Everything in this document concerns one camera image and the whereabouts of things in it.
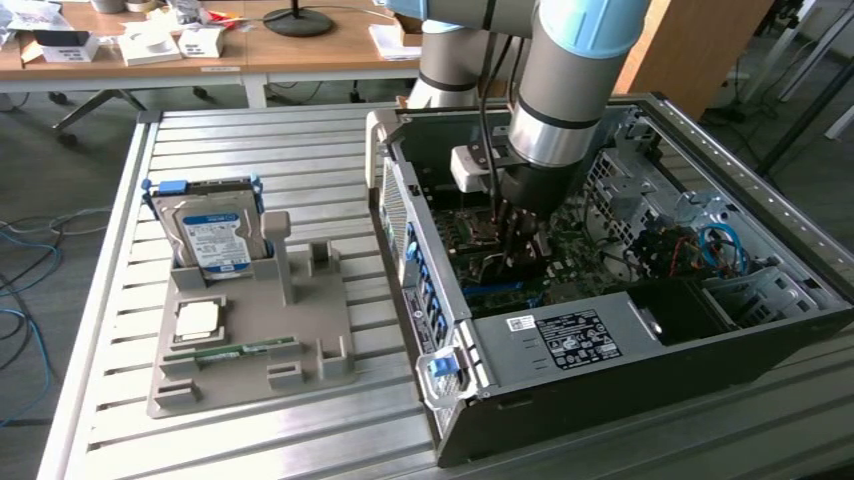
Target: desk lamp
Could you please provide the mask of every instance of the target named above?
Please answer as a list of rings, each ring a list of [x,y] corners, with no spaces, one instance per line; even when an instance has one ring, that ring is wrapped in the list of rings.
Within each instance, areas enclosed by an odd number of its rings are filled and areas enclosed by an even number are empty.
[[[273,10],[264,15],[264,25],[287,37],[313,37],[332,30],[332,19],[320,12],[300,9],[299,0],[291,0],[291,8]]]

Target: metal table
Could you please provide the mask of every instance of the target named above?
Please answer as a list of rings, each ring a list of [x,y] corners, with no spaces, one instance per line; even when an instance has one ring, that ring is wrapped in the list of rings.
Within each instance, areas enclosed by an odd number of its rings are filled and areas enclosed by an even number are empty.
[[[752,479],[848,459],[854,329],[750,385],[452,470],[435,467],[365,202],[364,117],[388,106],[172,112],[140,121],[38,478]],[[137,186],[144,177],[252,172],[267,207],[291,212],[291,248],[332,238],[343,254],[359,380],[152,420],[144,399],[171,250]]]

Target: gray carpet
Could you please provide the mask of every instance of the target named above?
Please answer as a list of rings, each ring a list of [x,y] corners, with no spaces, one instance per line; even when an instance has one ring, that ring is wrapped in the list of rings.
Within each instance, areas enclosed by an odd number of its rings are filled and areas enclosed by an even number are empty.
[[[771,43],[772,40],[767,39],[752,43],[751,53],[742,61],[744,71],[751,71]],[[744,160],[755,162],[732,128],[743,136],[751,137],[755,154],[764,155],[839,68],[839,64],[831,60],[822,63],[792,101],[776,107],[775,119],[758,114],[734,127],[708,127],[720,141],[739,151]],[[291,89],[279,88],[279,91],[299,102],[308,98],[315,85],[300,84]],[[349,87],[349,82],[324,84],[311,103],[345,103]],[[399,80],[371,81],[360,83],[360,91],[369,101],[387,101],[395,95],[404,94],[405,88]],[[136,95],[149,108],[160,110],[245,107],[240,87],[209,87],[208,92],[213,98],[209,102],[192,96],[189,88],[144,91]],[[88,95],[68,93],[74,103],[82,102]],[[16,95],[13,100],[20,102],[21,96]],[[854,209],[850,208],[854,202],[854,189],[850,188],[854,175],[846,159],[854,158],[854,128],[843,134],[840,141],[826,140],[819,135],[851,103],[854,86],[847,87],[804,132],[782,162],[782,170],[775,174],[783,192],[848,248],[854,246]],[[18,111],[0,113],[1,220],[12,221],[30,215],[56,216],[112,203],[136,112],[124,102],[112,100],[70,127],[68,131],[77,134],[81,144],[74,149],[65,149],[53,141],[49,125],[70,108],[53,105],[46,94],[33,94]],[[101,219],[102,216],[88,219],[90,223],[81,222],[78,226],[84,228]],[[52,240],[50,237],[28,238]],[[100,241],[100,234],[68,238],[61,246],[62,263],[58,271],[22,294],[41,325],[50,358],[60,373],[64,373],[70,356]],[[40,250],[24,250],[0,241],[0,272],[16,274],[41,253]],[[9,298],[0,298],[0,308],[13,306]],[[6,317],[0,318],[2,335],[12,323]],[[13,348],[13,342],[0,343],[0,361],[8,358]],[[37,395],[42,380],[41,361],[33,344],[21,359],[0,371],[0,418],[14,412]],[[25,418],[49,419],[57,396],[58,388],[53,387]],[[46,432],[46,426],[0,429],[1,479],[33,478]]]

